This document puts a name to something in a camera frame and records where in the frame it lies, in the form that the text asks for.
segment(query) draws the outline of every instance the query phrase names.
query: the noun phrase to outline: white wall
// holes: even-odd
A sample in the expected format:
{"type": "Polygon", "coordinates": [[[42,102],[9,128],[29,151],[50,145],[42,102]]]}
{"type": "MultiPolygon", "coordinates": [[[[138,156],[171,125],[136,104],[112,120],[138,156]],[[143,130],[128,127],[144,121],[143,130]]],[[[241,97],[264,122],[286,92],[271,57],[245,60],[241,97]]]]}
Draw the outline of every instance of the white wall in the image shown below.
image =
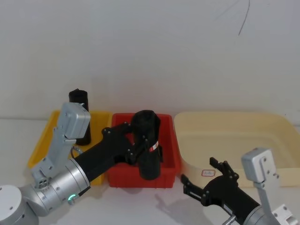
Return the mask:
{"type": "Polygon", "coordinates": [[[2,0],[0,117],[263,110],[300,123],[300,1],[2,0]]]}

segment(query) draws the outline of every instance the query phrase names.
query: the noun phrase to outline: green indicator light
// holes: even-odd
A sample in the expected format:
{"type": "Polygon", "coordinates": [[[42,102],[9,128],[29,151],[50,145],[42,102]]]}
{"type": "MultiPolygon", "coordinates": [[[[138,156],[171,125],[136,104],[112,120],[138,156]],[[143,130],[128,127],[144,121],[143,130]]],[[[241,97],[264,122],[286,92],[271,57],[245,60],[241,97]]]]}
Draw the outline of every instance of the green indicator light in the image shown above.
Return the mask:
{"type": "Polygon", "coordinates": [[[70,201],[70,200],[72,200],[75,197],[76,197],[76,194],[70,195],[70,197],[67,200],[70,201]]]}

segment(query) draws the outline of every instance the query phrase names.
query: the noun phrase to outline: black cylinder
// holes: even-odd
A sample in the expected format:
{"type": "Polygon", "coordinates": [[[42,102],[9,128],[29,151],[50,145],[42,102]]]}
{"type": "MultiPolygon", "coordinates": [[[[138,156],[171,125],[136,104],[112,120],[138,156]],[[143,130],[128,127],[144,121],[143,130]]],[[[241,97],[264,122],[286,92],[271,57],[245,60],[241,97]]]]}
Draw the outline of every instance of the black cylinder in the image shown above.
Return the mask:
{"type": "Polygon", "coordinates": [[[259,204],[242,191],[239,187],[233,188],[231,194],[231,200],[226,202],[228,207],[232,208],[237,217],[236,221],[239,224],[244,224],[247,216],[259,206],[259,204]]]}
{"type": "MultiPolygon", "coordinates": [[[[88,93],[84,90],[79,90],[78,88],[71,91],[69,93],[69,101],[76,103],[83,103],[83,107],[88,111],[89,110],[89,101],[88,101],[88,93]]],[[[90,124],[86,129],[85,135],[83,138],[77,138],[76,144],[78,145],[88,145],[91,142],[90,136],[90,124]]]]}
{"type": "Polygon", "coordinates": [[[159,125],[160,119],[151,110],[137,112],[131,120],[135,146],[146,148],[137,160],[140,176],[145,180],[160,176],[159,125]]]}

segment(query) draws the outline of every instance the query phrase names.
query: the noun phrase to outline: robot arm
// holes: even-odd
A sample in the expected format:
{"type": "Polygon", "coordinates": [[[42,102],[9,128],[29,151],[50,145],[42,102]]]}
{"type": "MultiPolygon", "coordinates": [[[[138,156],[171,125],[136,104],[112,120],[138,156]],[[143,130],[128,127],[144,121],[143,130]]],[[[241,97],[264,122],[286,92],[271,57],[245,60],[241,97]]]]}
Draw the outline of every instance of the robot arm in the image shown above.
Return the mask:
{"type": "Polygon", "coordinates": [[[76,158],[68,155],[76,138],[84,136],[90,114],[79,103],[65,103],[53,131],[48,154],[33,169],[34,184],[21,188],[0,186],[0,225],[38,225],[63,203],[74,204],[90,182],[117,163],[138,164],[140,175],[153,180],[160,175],[160,120],[153,111],[140,111],[131,124],[102,130],[103,140],[76,158]],[[133,133],[134,144],[126,135],[133,133]]]}
{"type": "Polygon", "coordinates": [[[223,225],[234,221],[240,225],[298,225],[298,220],[278,197],[279,176],[271,150],[255,149],[242,157],[242,163],[246,177],[258,189],[262,205],[238,187],[239,176],[227,161],[219,163],[214,158],[210,158],[210,165],[222,175],[210,181],[204,189],[193,185],[182,175],[183,192],[203,206],[214,204],[222,207],[230,215],[223,225]]]}

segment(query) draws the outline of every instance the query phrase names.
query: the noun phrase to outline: cable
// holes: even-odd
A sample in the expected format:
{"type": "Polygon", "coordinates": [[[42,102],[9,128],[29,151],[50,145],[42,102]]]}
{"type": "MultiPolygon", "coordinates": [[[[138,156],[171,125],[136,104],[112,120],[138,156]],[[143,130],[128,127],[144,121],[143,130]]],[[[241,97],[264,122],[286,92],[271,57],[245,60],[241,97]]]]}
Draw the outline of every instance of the cable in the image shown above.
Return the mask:
{"type": "Polygon", "coordinates": [[[244,27],[244,24],[245,24],[246,19],[247,19],[247,16],[248,16],[249,9],[250,9],[250,0],[248,0],[248,9],[247,9],[247,12],[246,12],[246,15],[245,15],[245,19],[244,19],[244,22],[243,22],[243,24],[242,24],[242,26],[241,26],[241,28],[240,28],[240,31],[239,31],[238,36],[239,36],[240,33],[242,32],[242,29],[243,29],[243,27],[244,27]]]}

